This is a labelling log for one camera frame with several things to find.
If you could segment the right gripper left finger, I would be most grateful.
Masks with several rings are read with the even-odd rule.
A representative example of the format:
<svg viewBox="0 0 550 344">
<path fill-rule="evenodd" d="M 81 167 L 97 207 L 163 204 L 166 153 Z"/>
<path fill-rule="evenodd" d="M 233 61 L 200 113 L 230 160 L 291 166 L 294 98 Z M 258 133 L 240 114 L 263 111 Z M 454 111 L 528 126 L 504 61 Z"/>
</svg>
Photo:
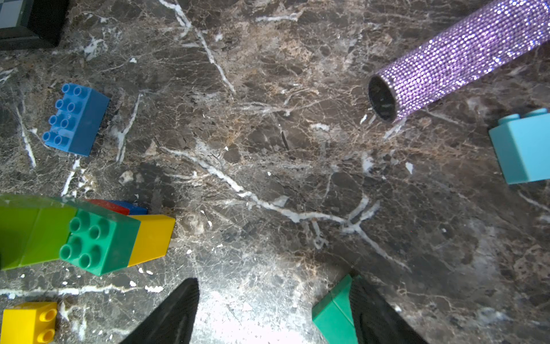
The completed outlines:
<svg viewBox="0 0 550 344">
<path fill-rule="evenodd" d="M 190 343 L 199 300 L 199 281 L 185 279 L 121 344 Z"/>
</svg>

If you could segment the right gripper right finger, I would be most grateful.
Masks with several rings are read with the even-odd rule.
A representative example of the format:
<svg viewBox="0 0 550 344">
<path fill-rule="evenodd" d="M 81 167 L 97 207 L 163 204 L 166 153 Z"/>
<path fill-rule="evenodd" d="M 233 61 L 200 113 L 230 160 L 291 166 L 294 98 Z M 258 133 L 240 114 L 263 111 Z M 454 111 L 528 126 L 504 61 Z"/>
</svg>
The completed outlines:
<svg viewBox="0 0 550 344">
<path fill-rule="evenodd" d="M 428 344 L 365 279 L 352 280 L 349 303 L 359 344 Z"/>
</svg>

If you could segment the dark green long lego brick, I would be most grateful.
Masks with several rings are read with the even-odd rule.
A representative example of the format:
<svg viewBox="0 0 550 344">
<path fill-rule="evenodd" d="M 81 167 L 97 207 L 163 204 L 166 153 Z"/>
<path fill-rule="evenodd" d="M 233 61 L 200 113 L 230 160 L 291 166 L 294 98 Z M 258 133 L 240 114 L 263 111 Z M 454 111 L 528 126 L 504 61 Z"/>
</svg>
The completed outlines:
<svg viewBox="0 0 550 344">
<path fill-rule="evenodd" d="M 102 276 L 128 267 L 140 221 L 90 202 L 57 197 L 77 209 L 67 228 L 60 259 L 93 275 Z"/>
</svg>

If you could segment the lime green lego brick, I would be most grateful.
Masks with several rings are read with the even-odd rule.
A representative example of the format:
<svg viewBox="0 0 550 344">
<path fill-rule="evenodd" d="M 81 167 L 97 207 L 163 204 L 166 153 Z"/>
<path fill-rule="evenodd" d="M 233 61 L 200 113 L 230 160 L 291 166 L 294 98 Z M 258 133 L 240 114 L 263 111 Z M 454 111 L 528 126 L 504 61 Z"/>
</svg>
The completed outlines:
<svg viewBox="0 0 550 344">
<path fill-rule="evenodd" d="M 1 195 L 1 269 L 57 260 L 77 208 L 44 196 Z"/>
</svg>

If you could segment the small dark green lego brick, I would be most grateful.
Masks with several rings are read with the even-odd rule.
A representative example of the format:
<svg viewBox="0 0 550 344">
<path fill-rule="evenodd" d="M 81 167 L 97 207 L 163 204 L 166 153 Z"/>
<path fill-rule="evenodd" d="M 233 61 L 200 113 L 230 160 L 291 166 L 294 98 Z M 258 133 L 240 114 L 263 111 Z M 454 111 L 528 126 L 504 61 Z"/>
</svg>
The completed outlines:
<svg viewBox="0 0 550 344">
<path fill-rule="evenodd" d="M 312 308 L 312 321 L 329 344 L 358 344 L 349 293 L 352 277 L 345 276 Z"/>
</svg>

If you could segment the light blue long lego brick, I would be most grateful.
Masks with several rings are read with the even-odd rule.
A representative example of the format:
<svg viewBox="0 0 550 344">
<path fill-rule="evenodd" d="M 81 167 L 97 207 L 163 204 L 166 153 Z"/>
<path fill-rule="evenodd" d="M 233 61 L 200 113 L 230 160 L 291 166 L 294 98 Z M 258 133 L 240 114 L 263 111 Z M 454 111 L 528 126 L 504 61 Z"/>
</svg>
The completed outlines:
<svg viewBox="0 0 550 344">
<path fill-rule="evenodd" d="M 107 112 L 110 98 L 89 87 L 66 83 L 63 98 L 55 103 L 50 129 L 43 133 L 45 145 L 88 157 Z"/>
</svg>

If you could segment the red lego brick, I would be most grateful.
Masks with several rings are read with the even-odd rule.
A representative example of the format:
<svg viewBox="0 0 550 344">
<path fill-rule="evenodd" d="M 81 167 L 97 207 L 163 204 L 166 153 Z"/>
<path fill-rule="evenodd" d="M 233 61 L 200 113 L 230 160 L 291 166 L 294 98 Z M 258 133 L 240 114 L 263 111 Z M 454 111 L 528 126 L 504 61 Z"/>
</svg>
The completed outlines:
<svg viewBox="0 0 550 344">
<path fill-rule="evenodd" d="M 118 204 L 115 204 L 113 202 L 109 202 L 106 200 L 101 199 L 87 199 L 87 202 L 95 204 L 97 206 L 101 206 L 102 208 L 105 208 L 107 210 L 122 214 L 122 215 L 129 215 L 130 210 L 124 206 L 120 206 Z"/>
</svg>

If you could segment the dark blue lego brick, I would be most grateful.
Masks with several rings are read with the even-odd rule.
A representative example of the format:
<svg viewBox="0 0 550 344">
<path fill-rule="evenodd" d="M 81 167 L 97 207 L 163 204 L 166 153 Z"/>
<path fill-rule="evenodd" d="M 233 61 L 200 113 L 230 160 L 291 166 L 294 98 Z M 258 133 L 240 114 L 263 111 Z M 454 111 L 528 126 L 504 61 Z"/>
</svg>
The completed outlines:
<svg viewBox="0 0 550 344">
<path fill-rule="evenodd" d="M 110 201 L 113 204 L 116 204 L 118 206 L 121 206 L 123 208 L 126 208 L 129 211 L 129 215 L 147 215 L 148 210 L 146 208 L 143 208 L 141 206 L 136 206 L 130 202 L 123 202 L 123 201 Z"/>
</svg>

